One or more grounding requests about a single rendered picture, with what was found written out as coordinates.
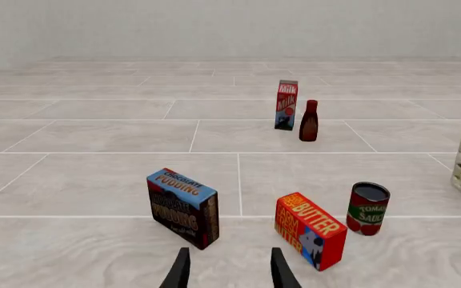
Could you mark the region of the dark red sauce bottle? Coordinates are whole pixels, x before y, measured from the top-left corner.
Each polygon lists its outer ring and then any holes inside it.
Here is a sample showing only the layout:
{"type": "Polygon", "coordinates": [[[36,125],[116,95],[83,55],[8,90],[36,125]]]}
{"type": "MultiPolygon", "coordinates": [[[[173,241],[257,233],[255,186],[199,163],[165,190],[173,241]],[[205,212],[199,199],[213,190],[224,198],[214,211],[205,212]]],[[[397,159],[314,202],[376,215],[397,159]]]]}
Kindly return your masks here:
{"type": "Polygon", "coordinates": [[[306,111],[299,128],[299,140],[303,142],[316,141],[319,130],[319,120],[317,115],[318,101],[308,100],[306,111]]]}

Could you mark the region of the chocolate pudding box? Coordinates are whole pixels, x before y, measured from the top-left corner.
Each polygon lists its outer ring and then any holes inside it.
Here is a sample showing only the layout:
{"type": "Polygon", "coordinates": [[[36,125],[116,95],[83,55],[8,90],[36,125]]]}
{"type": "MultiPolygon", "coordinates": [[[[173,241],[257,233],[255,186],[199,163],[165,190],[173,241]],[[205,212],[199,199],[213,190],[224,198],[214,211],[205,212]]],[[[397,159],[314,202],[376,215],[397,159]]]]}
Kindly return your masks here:
{"type": "Polygon", "coordinates": [[[219,238],[218,191],[168,168],[146,180],[155,221],[200,250],[219,238]]]}

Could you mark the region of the red butter box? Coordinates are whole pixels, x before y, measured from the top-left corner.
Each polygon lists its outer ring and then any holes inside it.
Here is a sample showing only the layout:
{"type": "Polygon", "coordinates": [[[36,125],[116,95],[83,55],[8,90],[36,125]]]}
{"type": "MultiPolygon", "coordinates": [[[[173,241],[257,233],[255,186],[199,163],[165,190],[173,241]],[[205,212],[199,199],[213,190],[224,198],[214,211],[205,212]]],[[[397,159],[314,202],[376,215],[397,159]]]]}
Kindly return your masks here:
{"type": "Polygon", "coordinates": [[[347,227],[298,192],[276,202],[275,230],[318,271],[342,259],[347,227]]]}

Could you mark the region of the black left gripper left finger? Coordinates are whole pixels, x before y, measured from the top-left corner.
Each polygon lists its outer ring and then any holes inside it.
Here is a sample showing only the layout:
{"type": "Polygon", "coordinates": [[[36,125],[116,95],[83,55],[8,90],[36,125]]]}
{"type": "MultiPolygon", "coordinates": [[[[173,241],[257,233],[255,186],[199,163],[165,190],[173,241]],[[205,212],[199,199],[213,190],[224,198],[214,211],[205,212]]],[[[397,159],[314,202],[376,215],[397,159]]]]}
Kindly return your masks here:
{"type": "Polygon", "coordinates": [[[190,249],[179,249],[169,273],[159,288],[187,288],[190,277],[190,249]]]}

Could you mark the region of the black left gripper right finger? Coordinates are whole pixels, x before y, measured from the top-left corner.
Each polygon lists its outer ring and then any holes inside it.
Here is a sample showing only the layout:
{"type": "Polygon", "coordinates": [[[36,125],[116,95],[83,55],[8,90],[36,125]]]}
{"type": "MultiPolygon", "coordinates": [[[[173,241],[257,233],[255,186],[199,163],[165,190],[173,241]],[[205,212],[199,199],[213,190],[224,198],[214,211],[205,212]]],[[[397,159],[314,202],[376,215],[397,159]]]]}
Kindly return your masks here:
{"type": "Polygon", "coordinates": [[[302,288],[278,247],[271,249],[271,277],[274,288],[302,288]]]}

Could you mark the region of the red milk carton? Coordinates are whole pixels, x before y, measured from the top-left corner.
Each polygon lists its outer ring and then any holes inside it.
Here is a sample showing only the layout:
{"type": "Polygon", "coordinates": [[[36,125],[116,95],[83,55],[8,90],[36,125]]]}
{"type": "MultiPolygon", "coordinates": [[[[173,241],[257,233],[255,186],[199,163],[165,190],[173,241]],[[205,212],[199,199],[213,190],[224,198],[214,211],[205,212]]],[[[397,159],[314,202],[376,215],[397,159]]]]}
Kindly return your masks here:
{"type": "Polygon", "coordinates": [[[275,109],[275,129],[293,130],[298,99],[297,81],[279,81],[275,109]]]}

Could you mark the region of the tomato sauce tin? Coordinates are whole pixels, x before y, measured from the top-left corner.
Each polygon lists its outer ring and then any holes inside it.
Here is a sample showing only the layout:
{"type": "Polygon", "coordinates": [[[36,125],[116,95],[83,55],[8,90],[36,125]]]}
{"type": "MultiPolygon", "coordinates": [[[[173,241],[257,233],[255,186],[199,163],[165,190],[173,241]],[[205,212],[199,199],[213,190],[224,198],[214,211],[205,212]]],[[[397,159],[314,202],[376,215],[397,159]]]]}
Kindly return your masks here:
{"type": "Polygon", "coordinates": [[[357,234],[373,236],[383,223],[390,192],[379,184],[357,182],[352,186],[347,209],[347,227],[357,234]]]}

